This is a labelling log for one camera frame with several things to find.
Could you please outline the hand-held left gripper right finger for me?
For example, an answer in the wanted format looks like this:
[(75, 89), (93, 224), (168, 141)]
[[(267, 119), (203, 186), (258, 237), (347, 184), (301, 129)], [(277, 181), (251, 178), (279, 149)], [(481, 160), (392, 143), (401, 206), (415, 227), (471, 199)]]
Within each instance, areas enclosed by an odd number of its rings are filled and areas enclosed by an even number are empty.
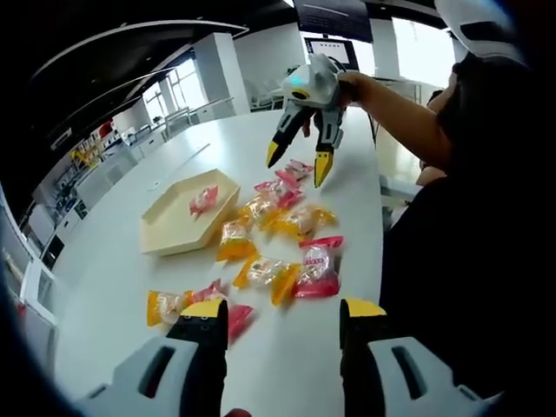
[(346, 416), (482, 416), (490, 406), (371, 301), (341, 301), (340, 349)]

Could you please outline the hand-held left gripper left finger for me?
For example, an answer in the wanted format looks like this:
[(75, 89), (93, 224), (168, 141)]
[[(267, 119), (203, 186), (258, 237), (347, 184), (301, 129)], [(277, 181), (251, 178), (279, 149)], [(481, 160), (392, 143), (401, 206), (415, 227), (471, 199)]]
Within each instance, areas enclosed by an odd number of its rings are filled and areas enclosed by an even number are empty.
[(219, 416), (227, 375), (228, 303), (184, 309), (164, 336), (119, 364), (82, 398), (84, 416)]

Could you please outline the person's right hand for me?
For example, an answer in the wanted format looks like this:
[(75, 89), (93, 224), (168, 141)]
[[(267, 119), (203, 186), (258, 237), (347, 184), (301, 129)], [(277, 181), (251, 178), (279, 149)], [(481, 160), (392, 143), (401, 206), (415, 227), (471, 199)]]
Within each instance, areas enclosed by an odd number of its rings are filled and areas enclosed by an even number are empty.
[(354, 104), (363, 107), (366, 102), (368, 77), (359, 72), (343, 72), (338, 75), (340, 87), (339, 104), (342, 108)]

